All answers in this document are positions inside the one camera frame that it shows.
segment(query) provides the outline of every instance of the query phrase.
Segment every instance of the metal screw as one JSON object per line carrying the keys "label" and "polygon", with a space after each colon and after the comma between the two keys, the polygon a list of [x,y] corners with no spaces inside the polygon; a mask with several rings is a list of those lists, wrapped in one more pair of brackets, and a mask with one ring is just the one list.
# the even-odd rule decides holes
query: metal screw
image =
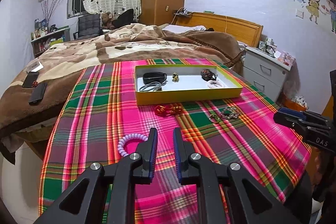
{"label": "metal screw", "polygon": [[190,157],[193,159],[193,160],[199,160],[201,158],[201,155],[199,153],[192,153],[190,155]]}
{"label": "metal screw", "polygon": [[240,165],[238,163],[234,162],[234,163],[230,164],[230,168],[232,170],[238,171],[240,169]]}
{"label": "metal screw", "polygon": [[140,155],[138,153],[132,153],[129,155],[131,160],[137,160],[138,158],[140,158]]}
{"label": "metal screw", "polygon": [[93,164],[90,165],[90,168],[92,170],[98,170],[100,168],[100,163],[94,162]]}

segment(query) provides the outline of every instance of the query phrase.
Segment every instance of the cartoon boy decal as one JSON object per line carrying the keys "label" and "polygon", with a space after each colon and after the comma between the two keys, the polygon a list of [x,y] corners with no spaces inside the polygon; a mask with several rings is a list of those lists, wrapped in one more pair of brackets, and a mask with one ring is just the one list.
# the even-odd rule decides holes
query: cartoon boy decal
{"label": "cartoon boy decal", "polygon": [[327,0],[330,11],[327,14],[331,15],[331,31],[336,33],[336,4],[333,0]]}
{"label": "cartoon boy decal", "polygon": [[306,6],[308,12],[311,13],[311,16],[309,17],[310,21],[315,17],[315,23],[317,24],[317,18],[319,17],[319,10],[322,14],[325,15],[325,13],[320,9],[320,0],[309,0],[309,5]]}

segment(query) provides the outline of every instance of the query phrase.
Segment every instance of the fleece blanket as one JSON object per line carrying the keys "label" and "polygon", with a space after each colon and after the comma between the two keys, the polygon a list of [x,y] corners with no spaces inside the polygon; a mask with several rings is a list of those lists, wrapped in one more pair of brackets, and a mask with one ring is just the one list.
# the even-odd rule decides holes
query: fleece blanket
{"label": "fleece blanket", "polygon": [[22,88],[27,76],[25,70],[0,99],[0,138],[57,116],[87,67],[144,59],[207,58],[234,66],[238,72],[241,55],[236,39],[226,33],[189,31],[175,34],[138,23],[91,40],[53,45],[38,57],[44,67],[37,81],[48,84],[43,100],[36,106],[28,104],[33,89]]}

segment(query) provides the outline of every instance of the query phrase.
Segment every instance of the plaid tablecloth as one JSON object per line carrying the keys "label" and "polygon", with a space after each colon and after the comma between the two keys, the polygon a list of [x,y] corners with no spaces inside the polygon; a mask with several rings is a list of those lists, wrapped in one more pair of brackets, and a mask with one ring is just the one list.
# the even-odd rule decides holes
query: plaid tablecloth
{"label": "plaid tablecloth", "polygon": [[[146,64],[217,65],[243,86],[234,99],[187,102],[176,117],[158,117],[155,106],[138,107],[134,68]],[[209,122],[209,113],[226,106],[241,112],[234,122]],[[93,162],[120,160],[117,144],[130,133],[158,130],[155,176],[151,185],[136,186],[136,223],[198,223],[196,187],[178,183],[172,133],[182,129],[195,150],[217,163],[239,162],[281,202],[301,178],[310,148],[293,130],[277,125],[277,105],[220,63],[207,59],[117,62],[85,69],[56,122],[43,162],[40,214]],[[128,152],[135,145],[127,147]]]}

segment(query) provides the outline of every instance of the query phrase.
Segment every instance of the cartoon girl decal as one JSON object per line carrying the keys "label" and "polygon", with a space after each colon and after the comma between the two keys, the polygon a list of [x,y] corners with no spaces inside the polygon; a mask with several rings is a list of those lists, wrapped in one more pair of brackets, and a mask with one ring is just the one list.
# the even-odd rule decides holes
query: cartoon girl decal
{"label": "cartoon girl decal", "polygon": [[317,24],[317,18],[319,17],[319,10],[322,14],[325,13],[320,9],[320,0],[309,0],[309,5],[306,6],[308,12],[311,13],[309,17],[310,21],[312,21],[313,16],[315,17],[315,23]]}

